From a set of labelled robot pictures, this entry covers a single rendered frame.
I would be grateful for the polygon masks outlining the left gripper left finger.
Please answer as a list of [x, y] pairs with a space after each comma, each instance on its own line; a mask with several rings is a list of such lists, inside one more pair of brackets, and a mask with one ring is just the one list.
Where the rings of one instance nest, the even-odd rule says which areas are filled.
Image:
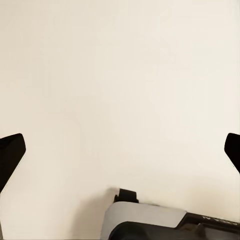
[[26, 153], [22, 133], [0, 138], [0, 193]]

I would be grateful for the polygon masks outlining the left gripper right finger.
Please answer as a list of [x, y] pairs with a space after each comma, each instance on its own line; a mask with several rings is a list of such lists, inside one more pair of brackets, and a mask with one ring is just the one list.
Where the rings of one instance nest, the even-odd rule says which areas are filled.
[[224, 151], [230, 158], [240, 173], [240, 135], [235, 133], [229, 133], [227, 135]]

